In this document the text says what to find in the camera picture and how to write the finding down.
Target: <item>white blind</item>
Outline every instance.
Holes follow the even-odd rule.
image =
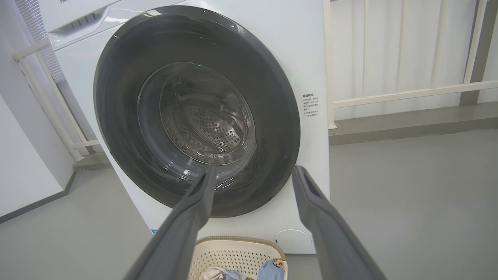
[[[34,42],[38,43],[45,39],[47,37],[47,32],[45,31],[45,26],[43,26],[38,0],[15,0],[15,4],[20,11]],[[56,83],[63,81],[64,73],[62,73],[62,69],[59,66],[53,49],[51,47],[44,48],[40,51],[40,54],[43,57],[43,60],[45,60],[45,64],[50,70],[54,81]]]

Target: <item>gray floor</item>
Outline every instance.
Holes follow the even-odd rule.
[[[392,280],[498,279],[498,131],[330,147],[331,201]],[[0,279],[121,279],[151,238],[113,170],[0,224]],[[320,279],[289,255],[289,279]]]

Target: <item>front-loading washing machine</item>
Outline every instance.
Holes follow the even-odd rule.
[[[213,164],[212,219],[198,238],[315,252],[289,177],[304,166],[329,196],[321,0],[40,8],[68,83],[152,232]]]

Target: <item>white railing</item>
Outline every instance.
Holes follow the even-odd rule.
[[[446,2],[447,0],[441,0],[441,5],[439,9],[439,20],[437,27],[437,37],[436,37],[436,45],[435,45],[435,53],[433,57],[432,63],[432,73],[431,73],[431,83],[430,88],[412,90],[412,91],[399,91],[399,77],[400,72],[403,67],[403,57],[405,46],[403,43],[403,37],[405,34],[405,14],[406,11],[406,0],[402,0],[401,3],[401,27],[400,27],[400,36],[399,36],[399,47],[398,47],[398,64],[397,64],[397,72],[396,72],[396,92],[389,94],[381,94],[381,95],[371,95],[365,96],[365,76],[367,69],[367,61],[368,61],[368,35],[369,35],[369,0],[364,0],[365,4],[365,12],[364,12],[364,52],[363,52],[363,80],[362,80],[362,97],[353,98],[353,99],[345,99],[345,100],[335,100],[334,99],[334,86],[333,86],[333,62],[332,62],[332,26],[331,26],[331,14],[330,14],[330,0],[323,1],[324,7],[324,28],[325,28],[325,55],[326,55],[326,69],[327,69],[327,106],[328,106],[328,124],[329,129],[337,128],[334,123],[334,109],[342,108],[342,107],[350,107],[356,105],[364,105],[371,103],[379,103],[393,100],[401,100],[401,99],[410,99],[417,97],[426,97],[433,95],[441,95],[441,94],[449,94],[449,93],[457,93],[457,92],[465,92],[465,91],[473,91],[473,90],[484,90],[484,89],[492,89],[498,88],[498,80],[485,81],[485,82],[474,82],[471,83],[472,71],[474,69],[474,63],[476,60],[477,48],[479,45],[479,38],[481,36],[481,29],[483,27],[483,19],[484,12],[486,9],[486,0],[479,1],[479,6],[476,15],[476,23],[474,25],[474,31],[472,36],[472,41],[469,49],[469,57],[467,59],[467,67],[465,70],[465,75],[462,84],[456,84],[451,86],[444,87],[434,87],[434,76],[436,73],[437,67],[439,67],[439,53],[440,49],[440,39],[441,39],[441,31],[444,29],[444,18],[447,12]]]
[[[31,88],[38,99],[40,105],[42,106],[43,110],[47,114],[49,120],[51,121],[52,125],[54,126],[54,129],[56,130],[57,134],[60,136],[64,144],[67,146],[69,149],[69,152],[71,155],[74,157],[75,161],[80,161],[83,159],[81,153],[77,150],[78,148],[83,148],[83,147],[88,147],[88,146],[93,146],[93,145],[99,145],[98,140],[87,140],[84,133],[81,131],[80,126],[78,125],[77,121],[75,120],[73,114],[71,113],[71,110],[69,109],[66,101],[64,100],[64,97],[62,96],[62,93],[60,92],[59,88],[55,84],[54,80],[52,79],[52,75],[50,74],[49,69],[47,68],[47,65],[45,64],[45,61],[43,60],[41,54],[39,53],[40,50],[50,47],[50,41],[49,39],[44,39],[41,42],[38,42],[31,47],[20,51],[18,53],[14,54],[14,59],[16,62],[19,63],[19,66],[21,67],[21,70],[23,73],[26,75],[26,78],[28,80],[28,83],[31,85]],[[47,93],[45,92],[44,87],[42,86],[40,80],[38,79],[31,66],[27,63],[26,58],[27,56],[34,54],[38,60],[38,62],[41,65],[41,68],[43,69],[45,75],[48,78],[49,84],[50,84],[50,89],[54,92],[55,96],[57,96],[57,99],[60,103],[60,106],[62,107],[64,111],[64,118],[67,118],[74,131],[76,131],[78,138],[80,141],[74,142],[72,138],[70,137],[67,129],[64,127],[63,122],[61,120],[61,116],[57,113],[57,110],[55,109],[54,105],[50,102]]]

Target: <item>warning label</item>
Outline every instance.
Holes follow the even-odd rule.
[[[304,117],[314,117],[318,116],[318,97],[315,97],[314,94],[304,94],[303,95],[303,108],[304,108]]]

